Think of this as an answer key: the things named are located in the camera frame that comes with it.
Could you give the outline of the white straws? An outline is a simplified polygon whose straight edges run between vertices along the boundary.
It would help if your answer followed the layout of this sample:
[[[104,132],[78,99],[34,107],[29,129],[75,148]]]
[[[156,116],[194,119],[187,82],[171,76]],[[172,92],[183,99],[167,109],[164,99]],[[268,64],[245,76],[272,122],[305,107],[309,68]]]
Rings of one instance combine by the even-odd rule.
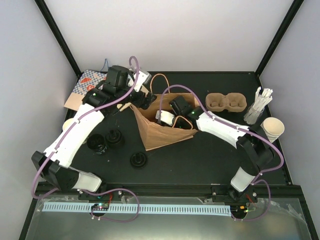
[[[273,100],[272,93],[273,90],[270,88],[257,88],[254,102],[248,108],[243,118],[248,125],[254,125],[257,122],[258,118],[264,112],[265,107]]]

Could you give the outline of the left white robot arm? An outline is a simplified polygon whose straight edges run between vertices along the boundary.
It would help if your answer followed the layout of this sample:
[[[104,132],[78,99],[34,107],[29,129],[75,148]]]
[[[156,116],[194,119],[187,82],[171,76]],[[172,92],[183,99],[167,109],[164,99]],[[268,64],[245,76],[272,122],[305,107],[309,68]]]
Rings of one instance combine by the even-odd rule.
[[[31,160],[37,173],[32,182],[32,193],[36,191],[38,178],[52,184],[56,189],[83,190],[97,200],[108,192],[102,179],[90,172],[72,167],[73,159],[90,133],[105,118],[106,113],[117,105],[133,104],[146,110],[156,100],[156,96],[145,91],[145,84],[151,74],[140,69],[131,70],[114,65],[108,69],[92,89],[88,90],[69,126],[44,151],[35,151]]]

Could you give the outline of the brown paper bag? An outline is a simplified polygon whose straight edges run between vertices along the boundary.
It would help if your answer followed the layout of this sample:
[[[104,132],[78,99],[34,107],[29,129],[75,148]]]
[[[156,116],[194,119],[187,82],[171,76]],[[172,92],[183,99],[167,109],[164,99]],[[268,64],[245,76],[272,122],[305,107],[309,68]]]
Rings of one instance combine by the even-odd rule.
[[[164,111],[170,111],[169,102],[174,98],[182,96],[192,107],[198,107],[199,101],[190,93],[166,93],[156,95],[156,100],[149,106],[148,109],[143,110],[134,105],[130,105],[131,110],[135,115],[138,125],[140,138],[146,151],[154,150],[174,143],[178,143],[192,138],[198,131],[189,123],[186,129],[178,128],[176,124],[172,126],[162,126],[156,123],[156,112],[161,108]]]

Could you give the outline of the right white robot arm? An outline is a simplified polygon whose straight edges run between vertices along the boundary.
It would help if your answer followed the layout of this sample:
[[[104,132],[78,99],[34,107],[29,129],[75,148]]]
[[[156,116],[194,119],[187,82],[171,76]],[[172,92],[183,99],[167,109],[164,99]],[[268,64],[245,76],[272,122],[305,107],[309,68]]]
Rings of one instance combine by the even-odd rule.
[[[209,133],[231,144],[239,152],[240,167],[230,181],[227,195],[234,202],[240,201],[246,195],[245,189],[275,157],[274,149],[261,139],[238,130],[248,131],[248,126],[225,120],[213,112],[206,113],[200,106],[192,107],[183,96],[177,96],[169,105],[175,115],[171,121],[172,127]]]

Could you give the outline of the black sleeved paper cup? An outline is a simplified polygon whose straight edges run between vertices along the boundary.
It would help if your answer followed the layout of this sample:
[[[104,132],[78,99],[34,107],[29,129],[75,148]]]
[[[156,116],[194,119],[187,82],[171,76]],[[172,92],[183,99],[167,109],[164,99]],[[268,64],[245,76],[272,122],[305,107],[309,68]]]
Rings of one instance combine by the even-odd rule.
[[[87,147],[94,151],[97,155],[103,155],[107,151],[107,145],[101,134],[92,134],[87,138]]]

